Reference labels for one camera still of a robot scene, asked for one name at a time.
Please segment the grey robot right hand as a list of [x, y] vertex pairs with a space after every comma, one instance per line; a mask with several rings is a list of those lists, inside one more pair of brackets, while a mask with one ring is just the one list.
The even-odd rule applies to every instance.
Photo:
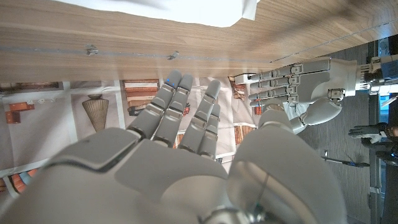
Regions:
[[1, 214], [2, 223], [346, 223], [340, 185], [280, 100], [229, 170], [215, 160], [220, 82], [207, 87], [175, 144], [193, 78], [174, 70], [126, 128], [60, 151]]

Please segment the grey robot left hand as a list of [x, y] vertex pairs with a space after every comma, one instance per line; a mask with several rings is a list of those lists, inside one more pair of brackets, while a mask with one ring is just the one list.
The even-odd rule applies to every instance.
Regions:
[[355, 60], [320, 57], [257, 73], [250, 77], [255, 81], [250, 87], [262, 91], [248, 96], [250, 106], [265, 107], [267, 100], [280, 100], [298, 134], [339, 115], [341, 101], [356, 93], [357, 69]]

